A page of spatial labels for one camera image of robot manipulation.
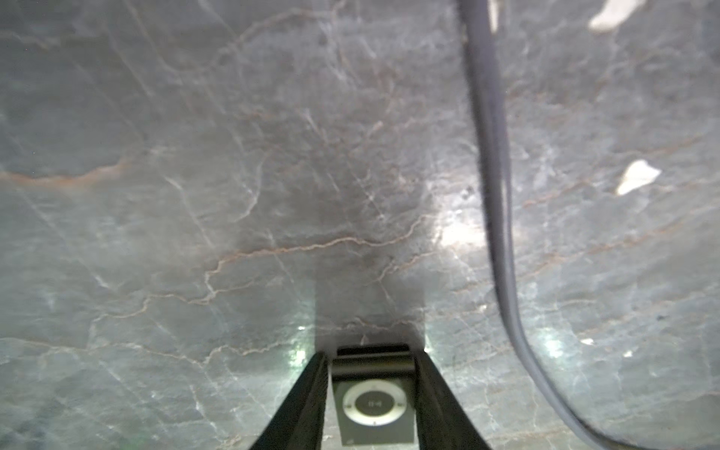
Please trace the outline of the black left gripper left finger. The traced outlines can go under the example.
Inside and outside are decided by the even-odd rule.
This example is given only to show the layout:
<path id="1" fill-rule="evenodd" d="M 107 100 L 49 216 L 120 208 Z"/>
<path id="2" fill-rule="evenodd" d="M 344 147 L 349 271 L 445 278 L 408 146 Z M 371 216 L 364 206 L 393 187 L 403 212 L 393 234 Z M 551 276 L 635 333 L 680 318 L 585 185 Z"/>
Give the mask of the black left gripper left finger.
<path id="1" fill-rule="evenodd" d="M 328 358 L 317 352 L 251 450 L 316 450 L 322 447 Z"/>

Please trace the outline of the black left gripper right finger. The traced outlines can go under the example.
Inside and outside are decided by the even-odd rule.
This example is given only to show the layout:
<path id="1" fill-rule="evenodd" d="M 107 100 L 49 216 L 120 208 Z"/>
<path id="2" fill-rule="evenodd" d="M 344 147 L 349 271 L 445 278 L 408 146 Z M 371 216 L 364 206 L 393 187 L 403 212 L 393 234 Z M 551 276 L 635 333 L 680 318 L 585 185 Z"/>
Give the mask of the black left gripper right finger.
<path id="1" fill-rule="evenodd" d="M 419 448 L 491 450 L 425 351 L 414 352 Z"/>

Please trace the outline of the black mp3 player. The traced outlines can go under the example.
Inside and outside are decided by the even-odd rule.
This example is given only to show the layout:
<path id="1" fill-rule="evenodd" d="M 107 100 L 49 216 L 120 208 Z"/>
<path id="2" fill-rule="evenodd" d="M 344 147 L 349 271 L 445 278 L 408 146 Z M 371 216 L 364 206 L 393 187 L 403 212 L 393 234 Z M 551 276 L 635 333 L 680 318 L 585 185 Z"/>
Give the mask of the black mp3 player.
<path id="1" fill-rule="evenodd" d="M 330 375 L 344 446 L 416 440 L 416 362 L 407 344 L 340 347 Z"/>

